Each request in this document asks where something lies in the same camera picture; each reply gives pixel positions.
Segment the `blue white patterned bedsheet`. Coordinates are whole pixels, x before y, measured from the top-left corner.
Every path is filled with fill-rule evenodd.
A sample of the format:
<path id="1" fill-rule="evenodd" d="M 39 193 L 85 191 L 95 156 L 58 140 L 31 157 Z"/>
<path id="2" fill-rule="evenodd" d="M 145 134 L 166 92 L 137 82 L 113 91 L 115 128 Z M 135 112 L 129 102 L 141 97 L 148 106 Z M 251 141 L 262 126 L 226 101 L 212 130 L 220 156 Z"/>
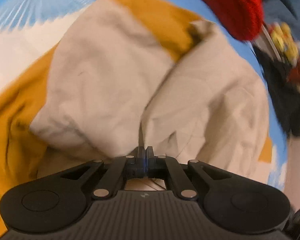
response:
<path id="1" fill-rule="evenodd" d="M 0 0 L 0 92 L 14 81 L 33 61 L 54 46 L 70 25 L 96 0 Z M 251 43 L 235 40 L 221 27 L 212 10 L 201 0 L 168 0 L 203 18 L 216 22 L 230 44 L 261 77 Z M 283 190 L 286 181 L 287 139 L 269 98 L 270 164 L 261 164 L 260 177 L 268 185 Z"/>

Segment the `black clothes pile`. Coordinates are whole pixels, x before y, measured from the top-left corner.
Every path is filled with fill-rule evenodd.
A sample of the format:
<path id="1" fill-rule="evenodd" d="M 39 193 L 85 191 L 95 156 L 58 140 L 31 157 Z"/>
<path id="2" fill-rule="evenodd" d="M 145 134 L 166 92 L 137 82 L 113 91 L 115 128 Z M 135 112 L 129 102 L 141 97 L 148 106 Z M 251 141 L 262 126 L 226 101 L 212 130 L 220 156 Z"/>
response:
<path id="1" fill-rule="evenodd" d="M 272 59 L 266 52 L 253 45 L 256 58 L 263 70 L 268 92 L 276 117 L 287 137 L 300 137 L 300 91 L 287 81 L 290 65 Z"/>

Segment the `beige and mustard jacket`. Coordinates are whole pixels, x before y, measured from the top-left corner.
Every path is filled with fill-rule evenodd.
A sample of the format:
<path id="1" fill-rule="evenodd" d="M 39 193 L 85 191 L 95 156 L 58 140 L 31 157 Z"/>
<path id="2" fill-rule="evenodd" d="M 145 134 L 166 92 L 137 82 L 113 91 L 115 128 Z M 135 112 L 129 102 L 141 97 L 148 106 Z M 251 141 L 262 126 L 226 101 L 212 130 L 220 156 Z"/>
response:
<path id="1" fill-rule="evenodd" d="M 97 0 L 0 94 L 0 198 L 139 145 L 260 180 L 268 130 L 264 83 L 216 23 L 165 0 Z"/>

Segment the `red folded knit sweater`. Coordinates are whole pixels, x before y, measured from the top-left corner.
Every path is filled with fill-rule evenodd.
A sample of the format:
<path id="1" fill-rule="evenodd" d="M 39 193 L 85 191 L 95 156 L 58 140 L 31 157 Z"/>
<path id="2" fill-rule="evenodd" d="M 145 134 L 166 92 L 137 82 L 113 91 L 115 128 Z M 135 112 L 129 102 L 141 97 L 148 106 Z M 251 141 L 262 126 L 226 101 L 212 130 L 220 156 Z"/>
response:
<path id="1" fill-rule="evenodd" d="M 202 0 L 223 27 L 239 41 L 251 41 L 261 31 L 262 0 Z"/>

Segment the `yellow plush toys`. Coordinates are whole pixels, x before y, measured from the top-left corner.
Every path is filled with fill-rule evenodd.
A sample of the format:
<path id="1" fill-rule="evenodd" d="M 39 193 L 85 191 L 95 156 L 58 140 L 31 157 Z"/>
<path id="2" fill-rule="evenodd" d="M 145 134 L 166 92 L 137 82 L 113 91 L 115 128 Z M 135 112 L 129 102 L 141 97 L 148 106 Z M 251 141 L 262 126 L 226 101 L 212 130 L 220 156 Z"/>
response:
<path id="1" fill-rule="evenodd" d="M 300 41 L 294 39 L 290 26 L 274 22 L 268 25 L 268 32 L 280 56 L 295 67 L 300 56 Z"/>

